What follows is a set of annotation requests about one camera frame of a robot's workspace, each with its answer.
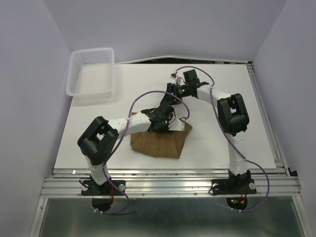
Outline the brown fabric skirt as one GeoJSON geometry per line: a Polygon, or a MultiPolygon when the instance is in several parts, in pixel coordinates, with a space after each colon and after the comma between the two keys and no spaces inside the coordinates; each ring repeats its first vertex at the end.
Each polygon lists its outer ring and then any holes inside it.
{"type": "Polygon", "coordinates": [[[192,128],[186,122],[184,131],[134,133],[130,135],[130,146],[133,151],[146,156],[179,159],[192,128]]]}

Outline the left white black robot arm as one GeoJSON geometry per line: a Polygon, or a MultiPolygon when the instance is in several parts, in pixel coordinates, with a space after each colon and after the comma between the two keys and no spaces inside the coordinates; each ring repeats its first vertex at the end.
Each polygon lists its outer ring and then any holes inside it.
{"type": "Polygon", "coordinates": [[[128,118],[106,120],[96,117],[77,141],[80,151],[85,156],[93,189],[100,195],[110,188],[107,180],[110,175],[106,163],[115,152],[114,146],[122,138],[138,132],[183,131],[183,121],[176,117],[174,108],[168,103],[161,103],[157,108],[145,109],[128,118]]]}

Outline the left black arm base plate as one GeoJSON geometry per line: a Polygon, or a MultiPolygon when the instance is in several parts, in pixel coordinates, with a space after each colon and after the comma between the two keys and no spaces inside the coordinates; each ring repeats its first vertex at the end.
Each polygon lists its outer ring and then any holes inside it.
{"type": "Polygon", "coordinates": [[[103,185],[97,185],[92,178],[80,179],[81,195],[84,197],[92,198],[91,204],[95,212],[100,214],[111,214],[116,212],[111,210],[115,196],[124,196],[125,193],[125,180],[113,180],[115,186],[120,189],[120,192],[116,190],[108,182],[103,185]]]}

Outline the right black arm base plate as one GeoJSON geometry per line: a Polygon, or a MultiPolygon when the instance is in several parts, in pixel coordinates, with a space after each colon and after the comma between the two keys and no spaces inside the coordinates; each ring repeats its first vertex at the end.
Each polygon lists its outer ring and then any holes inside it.
{"type": "Polygon", "coordinates": [[[209,194],[212,196],[227,195],[227,205],[232,210],[245,211],[248,205],[248,195],[257,194],[254,180],[234,181],[233,179],[213,179],[209,194]]]}

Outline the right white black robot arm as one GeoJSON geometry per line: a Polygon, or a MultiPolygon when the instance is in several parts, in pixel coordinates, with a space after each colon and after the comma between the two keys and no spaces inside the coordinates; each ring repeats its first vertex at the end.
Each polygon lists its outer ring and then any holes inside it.
{"type": "Polygon", "coordinates": [[[183,76],[174,71],[170,77],[173,83],[167,84],[167,94],[163,101],[170,105],[180,104],[185,97],[195,97],[209,103],[215,113],[224,137],[228,142],[229,169],[226,179],[213,179],[209,190],[211,195],[240,194],[249,189],[253,181],[242,153],[245,148],[245,132],[249,124],[249,115],[241,94],[227,94],[215,89],[215,81],[200,81],[198,68],[189,66],[183,76]]]}

